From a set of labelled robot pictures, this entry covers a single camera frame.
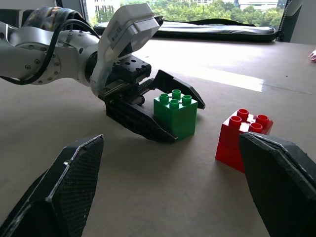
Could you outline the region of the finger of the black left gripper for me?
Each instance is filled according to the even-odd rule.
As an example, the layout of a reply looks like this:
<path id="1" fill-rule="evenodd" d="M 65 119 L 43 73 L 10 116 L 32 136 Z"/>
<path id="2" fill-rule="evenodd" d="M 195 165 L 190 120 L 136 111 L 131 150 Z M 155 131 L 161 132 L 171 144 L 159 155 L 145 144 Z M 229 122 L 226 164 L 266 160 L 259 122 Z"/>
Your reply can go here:
<path id="1" fill-rule="evenodd" d="M 167 94 L 171 93 L 175 89 L 178 89 L 182 94 L 190 95 L 194 100 L 196 100 L 198 109 L 205 109 L 204 101 L 191 85 L 162 70 L 158 70 L 153 82 L 150 84 L 150 89 L 158 89 Z"/>
<path id="2" fill-rule="evenodd" d="M 107 116 L 133 133 L 159 143 L 174 143 L 178 137 L 157 117 L 142 107 L 120 99 L 105 101 Z"/>

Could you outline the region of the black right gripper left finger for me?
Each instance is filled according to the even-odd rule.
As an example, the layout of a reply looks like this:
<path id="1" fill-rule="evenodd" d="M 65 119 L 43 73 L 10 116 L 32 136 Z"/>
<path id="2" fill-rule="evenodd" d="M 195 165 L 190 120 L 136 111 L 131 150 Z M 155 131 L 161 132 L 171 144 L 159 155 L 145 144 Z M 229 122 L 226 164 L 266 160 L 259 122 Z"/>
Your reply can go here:
<path id="1" fill-rule="evenodd" d="M 95 196 L 103 135 L 64 147 L 0 227 L 2 237 L 80 237 Z"/>

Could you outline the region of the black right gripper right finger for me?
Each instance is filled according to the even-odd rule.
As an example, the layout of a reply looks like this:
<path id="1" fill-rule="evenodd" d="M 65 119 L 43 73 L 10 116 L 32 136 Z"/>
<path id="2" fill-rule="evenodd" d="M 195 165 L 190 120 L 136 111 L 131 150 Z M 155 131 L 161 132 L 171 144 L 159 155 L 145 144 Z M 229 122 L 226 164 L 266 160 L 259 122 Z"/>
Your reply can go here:
<path id="1" fill-rule="evenodd" d="M 295 143 L 246 132 L 239 148 L 253 202 L 272 237 L 316 235 L 316 164 Z"/>

